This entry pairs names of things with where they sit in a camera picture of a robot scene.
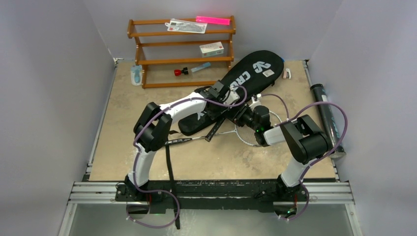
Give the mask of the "black racket bag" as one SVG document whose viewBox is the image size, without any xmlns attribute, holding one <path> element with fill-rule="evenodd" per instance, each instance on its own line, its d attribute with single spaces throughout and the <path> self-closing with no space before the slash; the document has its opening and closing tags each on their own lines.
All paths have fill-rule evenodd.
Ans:
<svg viewBox="0 0 417 236">
<path fill-rule="evenodd" d="M 283 70 L 282 57 L 268 50 L 260 50 L 243 57 L 220 82 L 227 88 L 235 89 L 241 98 L 244 97 L 244 91 L 247 91 L 247 102 L 252 96 L 273 86 Z M 232 118 L 232 113 L 239 109 L 235 107 L 228 110 L 210 103 L 209 106 L 213 109 L 194 113 L 179 120 L 180 132 L 186 136 L 194 135 L 222 118 Z"/>
</svg>

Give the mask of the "black shuttlecock tube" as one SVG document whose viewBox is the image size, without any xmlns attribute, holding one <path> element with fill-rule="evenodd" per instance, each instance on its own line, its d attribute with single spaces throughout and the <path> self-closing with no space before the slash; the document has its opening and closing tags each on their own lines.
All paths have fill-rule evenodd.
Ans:
<svg viewBox="0 0 417 236">
<path fill-rule="evenodd" d="M 326 90 L 322 84 L 314 84 L 310 87 L 310 91 L 313 94 L 315 102 L 328 102 L 328 97 Z M 339 133 L 334 115 L 330 105 L 317 105 L 321 122 L 324 128 L 325 133 L 330 138 L 332 145 L 334 146 L 341 137 Z M 330 155 L 330 158 L 341 158 L 345 155 L 344 148 L 342 145 L 339 145 L 337 149 Z"/>
</svg>

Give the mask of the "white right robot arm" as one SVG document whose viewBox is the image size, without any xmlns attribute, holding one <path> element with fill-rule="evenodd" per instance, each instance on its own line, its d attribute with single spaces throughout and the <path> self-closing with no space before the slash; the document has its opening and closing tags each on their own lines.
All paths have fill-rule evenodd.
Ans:
<svg viewBox="0 0 417 236">
<path fill-rule="evenodd" d="M 276 193 L 282 200 L 290 199 L 301 186 L 309 165 L 331 149 L 327 135 L 309 115 L 274 126 L 272 115 L 265 106 L 242 107 L 231 121 L 238 128 L 239 138 L 256 147 L 286 143 L 290 162 L 277 178 Z"/>
</svg>

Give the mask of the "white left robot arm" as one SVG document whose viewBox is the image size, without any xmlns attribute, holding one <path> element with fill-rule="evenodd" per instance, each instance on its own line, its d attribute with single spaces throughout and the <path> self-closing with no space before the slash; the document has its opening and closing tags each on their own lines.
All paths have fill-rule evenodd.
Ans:
<svg viewBox="0 0 417 236">
<path fill-rule="evenodd" d="M 165 145 L 172 124 L 209 108 L 229 110 L 245 103 L 248 92 L 244 86 L 227 87 L 226 94 L 221 95 L 216 92 L 220 85 L 220 82 L 216 82 L 213 86 L 198 88 L 188 96 L 168 104 L 147 104 L 134 126 L 133 146 L 137 154 L 132 170 L 126 176 L 127 183 L 131 184 L 127 194 L 134 201 L 141 201 L 149 192 L 145 185 L 149 182 L 154 156 Z"/>
</svg>

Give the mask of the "pink white small object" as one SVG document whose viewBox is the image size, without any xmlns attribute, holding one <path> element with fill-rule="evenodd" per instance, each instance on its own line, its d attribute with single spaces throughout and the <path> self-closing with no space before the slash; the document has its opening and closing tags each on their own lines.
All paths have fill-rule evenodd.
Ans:
<svg viewBox="0 0 417 236">
<path fill-rule="evenodd" d="M 291 70 L 290 68 L 285 68 L 282 74 L 282 79 L 291 79 L 292 75 L 291 75 Z"/>
</svg>

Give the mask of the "light blue tube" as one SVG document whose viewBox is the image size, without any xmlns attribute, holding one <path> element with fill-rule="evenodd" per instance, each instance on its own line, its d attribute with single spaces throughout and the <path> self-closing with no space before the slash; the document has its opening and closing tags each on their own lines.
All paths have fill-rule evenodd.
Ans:
<svg viewBox="0 0 417 236">
<path fill-rule="evenodd" d="M 191 68 L 191 72 L 192 73 L 195 73 L 195 72 L 198 72 L 200 70 L 206 69 L 206 68 L 208 68 L 210 66 L 211 66 L 211 63 L 210 62 L 206 62 L 204 64 L 201 64 L 199 66 L 196 66 L 196 67 Z"/>
</svg>

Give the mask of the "white red small box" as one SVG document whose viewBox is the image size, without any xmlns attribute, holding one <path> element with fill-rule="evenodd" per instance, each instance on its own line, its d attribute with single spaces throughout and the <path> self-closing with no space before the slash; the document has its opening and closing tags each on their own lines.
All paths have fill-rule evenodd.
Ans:
<svg viewBox="0 0 417 236">
<path fill-rule="evenodd" d="M 224 47 L 221 42 L 200 45 L 199 48 L 203 58 L 224 54 Z"/>
</svg>

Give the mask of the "red black stamp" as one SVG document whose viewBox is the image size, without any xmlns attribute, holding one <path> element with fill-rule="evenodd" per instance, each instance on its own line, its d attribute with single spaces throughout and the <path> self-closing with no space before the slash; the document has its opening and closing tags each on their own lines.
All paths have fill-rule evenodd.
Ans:
<svg viewBox="0 0 417 236">
<path fill-rule="evenodd" d="M 174 70 L 174 75 L 175 76 L 180 76 L 180 75 L 188 75 L 189 74 L 189 71 L 188 71 L 188 68 L 187 67 L 184 67 L 183 69 L 175 69 Z"/>
</svg>

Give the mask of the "wooden shelf rack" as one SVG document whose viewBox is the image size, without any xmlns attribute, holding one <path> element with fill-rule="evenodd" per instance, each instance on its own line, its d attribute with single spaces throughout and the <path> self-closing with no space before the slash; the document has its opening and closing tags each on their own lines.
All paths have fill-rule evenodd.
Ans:
<svg viewBox="0 0 417 236">
<path fill-rule="evenodd" d="M 233 36 L 236 34 L 234 16 L 230 18 L 228 26 L 208 24 L 204 34 L 170 32 L 164 23 L 171 19 L 158 20 L 132 20 L 127 26 L 127 37 L 134 39 L 136 44 L 135 64 L 142 65 L 142 88 L 169 88 L 188 86 L 208 86 L 215 83 L 214 79 L 190 80 L 183 82 L 148 83 L 149 69 L 155 69 L 156 65 L 169 65 L 172 70 L 182 69 L 191 64 L 204 64 L 210 62 L 213 65 L 223 63 L 227 69 L 231 69 L 235 59 L 233 50 Z M 221 42 L 224 54 L 203 58 L 200 45 Z"/>
</svg>

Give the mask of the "pink ruler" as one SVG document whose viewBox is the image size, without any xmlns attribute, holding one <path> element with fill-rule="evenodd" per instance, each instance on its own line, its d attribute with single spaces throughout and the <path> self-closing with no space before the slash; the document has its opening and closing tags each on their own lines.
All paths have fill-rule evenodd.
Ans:
<svg viewBox="0 0 417 236">
<path fill-rule="evenodd" d="M 216 17 L 205 17 L 205 16 L 196 16 L 195 20 L 198 23 L 225 25 L 225 26 L 228 26 L 231 22 L 230 18 L 216 18 Z"/>
</svg>

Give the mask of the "blue white packaged item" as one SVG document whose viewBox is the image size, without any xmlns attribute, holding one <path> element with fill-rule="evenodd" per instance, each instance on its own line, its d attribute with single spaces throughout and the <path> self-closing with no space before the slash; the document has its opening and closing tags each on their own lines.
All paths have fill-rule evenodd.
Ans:
<svg viewBox="0 0 417 236">
<path fill-rule="evenodd" d="M 131 76 L 131 83 L 134 86 L 141 86 L 142 85 L 142 73 L 143 67 L 142 65 L 133 65 L 130 68 L 130 76 Z"/>
</svg>

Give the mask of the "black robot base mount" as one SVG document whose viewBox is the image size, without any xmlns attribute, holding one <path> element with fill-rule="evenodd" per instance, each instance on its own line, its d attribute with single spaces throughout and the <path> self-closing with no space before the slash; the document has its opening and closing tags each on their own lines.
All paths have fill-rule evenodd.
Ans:
<svg viewBox="0 0 417 236">
<path fill-rule="evenodd" d="M 150 180 L 137 190 L 128 180 L 116 184 L 115 200 L 143 203 L 151 213 L 167 209 L 257 210 L 293 214 L 307 190 L 278 179 Z"/>
</svg>

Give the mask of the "aluminium frame rail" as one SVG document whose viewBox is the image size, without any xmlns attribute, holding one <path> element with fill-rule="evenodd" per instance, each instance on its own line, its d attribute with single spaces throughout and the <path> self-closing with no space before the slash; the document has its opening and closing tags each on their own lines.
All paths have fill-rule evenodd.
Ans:
<svg viewBox="0 0 417 236">
<path fill-rule="evenodd" d="M 353 204 L 354 197 L 347 182 L 307 182 L 310 204 Z M 116 200 L 116 182 L 75 182 L 69 204 L 126 204 Z"/>
</svg>

